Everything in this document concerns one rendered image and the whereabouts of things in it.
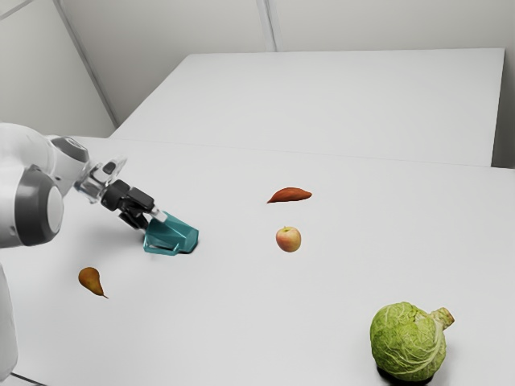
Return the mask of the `green cabbage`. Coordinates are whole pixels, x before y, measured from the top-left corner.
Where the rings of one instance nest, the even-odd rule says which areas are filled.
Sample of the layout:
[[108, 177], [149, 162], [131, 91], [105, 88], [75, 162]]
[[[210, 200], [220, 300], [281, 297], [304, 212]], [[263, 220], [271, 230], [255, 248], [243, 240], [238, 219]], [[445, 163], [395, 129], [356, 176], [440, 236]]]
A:
[[408, 302], [383, 306], [369, 329], [377, 367], [400, 381], [430, 379], [446, 358], [444, 331], [454, 321], [445, 307], [427, 313]]

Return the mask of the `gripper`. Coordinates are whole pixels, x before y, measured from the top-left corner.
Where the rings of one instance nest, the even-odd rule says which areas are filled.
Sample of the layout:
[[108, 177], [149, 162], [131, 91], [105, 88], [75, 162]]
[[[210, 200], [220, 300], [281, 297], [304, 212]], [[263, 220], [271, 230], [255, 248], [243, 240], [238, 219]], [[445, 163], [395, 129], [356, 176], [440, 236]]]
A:
[[147, 229], [146, 215], [158, 222], [167, 220], [167, 214], [155, 206], [152, 197], [137, 187], [131, 187], [121, 179], [107, 187], [101, 197], [101, 205], [110, 211], [120, 210], [118, 217], [133, 229]]

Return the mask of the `orange sweet potato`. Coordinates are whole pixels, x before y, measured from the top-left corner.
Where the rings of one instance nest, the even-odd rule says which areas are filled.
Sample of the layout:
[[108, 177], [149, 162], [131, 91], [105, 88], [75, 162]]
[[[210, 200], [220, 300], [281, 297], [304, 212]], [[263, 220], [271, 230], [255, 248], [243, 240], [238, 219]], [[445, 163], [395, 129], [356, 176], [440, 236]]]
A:
[[302, 188], [284, 187], [273, 193], [267, 203], [296, 202], [309, 199], [311, 197], [312, 193]]

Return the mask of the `brown pear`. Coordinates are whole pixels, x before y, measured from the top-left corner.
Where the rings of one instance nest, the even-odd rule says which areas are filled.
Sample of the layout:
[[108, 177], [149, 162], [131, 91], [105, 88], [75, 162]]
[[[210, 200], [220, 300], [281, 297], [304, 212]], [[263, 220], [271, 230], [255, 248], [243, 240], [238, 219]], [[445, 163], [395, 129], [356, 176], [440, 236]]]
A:
[[93, 294], [107, 298], [101, 286], [100, 274], [93, 267], [83, 268], [78, 274], [79, 283]]

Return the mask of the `teal faceted mug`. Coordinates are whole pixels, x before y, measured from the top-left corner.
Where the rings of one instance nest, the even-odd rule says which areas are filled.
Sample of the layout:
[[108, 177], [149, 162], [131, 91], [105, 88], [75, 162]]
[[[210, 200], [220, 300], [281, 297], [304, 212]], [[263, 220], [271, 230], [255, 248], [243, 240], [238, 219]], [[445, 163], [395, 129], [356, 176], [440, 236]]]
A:
[[192, 253], [198, 245], [199, 231], [167, 212], [164, 215], [163, 222], [153, 218], [146, 228], [144, 251], [168, 256]]

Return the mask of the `red yellow apple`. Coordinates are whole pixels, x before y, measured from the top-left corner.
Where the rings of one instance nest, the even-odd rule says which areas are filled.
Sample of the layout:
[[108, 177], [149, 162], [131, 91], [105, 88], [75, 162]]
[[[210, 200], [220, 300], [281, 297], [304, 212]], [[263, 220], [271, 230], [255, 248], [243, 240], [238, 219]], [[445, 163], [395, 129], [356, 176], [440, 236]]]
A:
[[275, 240], [278, 247], [287, 253], [297, 251], [302, 244], [300, 231], [297, 228], [290, 226], [277, 230]]

